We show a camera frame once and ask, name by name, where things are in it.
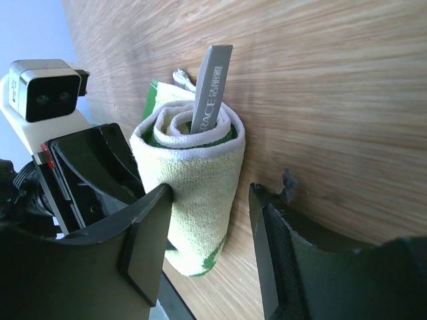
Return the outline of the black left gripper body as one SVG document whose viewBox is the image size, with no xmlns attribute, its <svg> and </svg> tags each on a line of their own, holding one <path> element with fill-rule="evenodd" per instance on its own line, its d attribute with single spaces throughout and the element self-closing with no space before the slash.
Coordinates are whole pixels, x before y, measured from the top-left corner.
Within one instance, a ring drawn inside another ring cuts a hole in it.
<svg viewBox="0 0 427 320">
<path fill-rule="evenodd" d="M 50 139 L 20 171 L 1 160 L 1 223 L 42 238 L 72 233 L 145 194 L 117 123 Z"/>
</svg>

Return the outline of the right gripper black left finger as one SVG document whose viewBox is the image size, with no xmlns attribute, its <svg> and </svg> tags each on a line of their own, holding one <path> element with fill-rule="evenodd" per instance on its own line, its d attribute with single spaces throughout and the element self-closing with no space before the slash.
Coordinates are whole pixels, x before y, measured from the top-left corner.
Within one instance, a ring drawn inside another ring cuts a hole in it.
<svg viewBox="0 0 427 320">
<path fill-rule="evenodd" d="M 1 225 L 2 319 L 147 319 L 155 306 L 172 191 L 60 240 Z"/>
</svg>

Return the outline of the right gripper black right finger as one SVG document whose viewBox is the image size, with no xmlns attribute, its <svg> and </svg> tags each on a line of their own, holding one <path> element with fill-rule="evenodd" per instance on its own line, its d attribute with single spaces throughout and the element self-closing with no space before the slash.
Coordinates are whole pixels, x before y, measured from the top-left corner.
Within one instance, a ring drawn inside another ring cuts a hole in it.
<svg viewBox="0 0 427 320">
<path fill-rule="evenodd" d="M 372 245 L 293 210 L 290 170 L 248 200 L 266 319 L 425 319 L 426 238 Z"/>
</svg>

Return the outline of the green frog pattern towel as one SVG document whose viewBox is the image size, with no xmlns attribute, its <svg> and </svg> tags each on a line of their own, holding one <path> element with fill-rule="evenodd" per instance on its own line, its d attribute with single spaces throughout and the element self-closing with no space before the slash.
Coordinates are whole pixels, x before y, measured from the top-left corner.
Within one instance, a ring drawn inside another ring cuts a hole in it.
<svg viewBox="0 0 427 320">
<path fill-rule="evenodd" d="M 244 124 L 223 101 L 232 49 L 209 47 L 196 83 L 180 70 L 174 84 L 153 80 L 130 138 L 144 189 L 172 188 L 165 258 L 188 277 L 201 277 L 216 264 L 244 158 Z"/>
</svg>

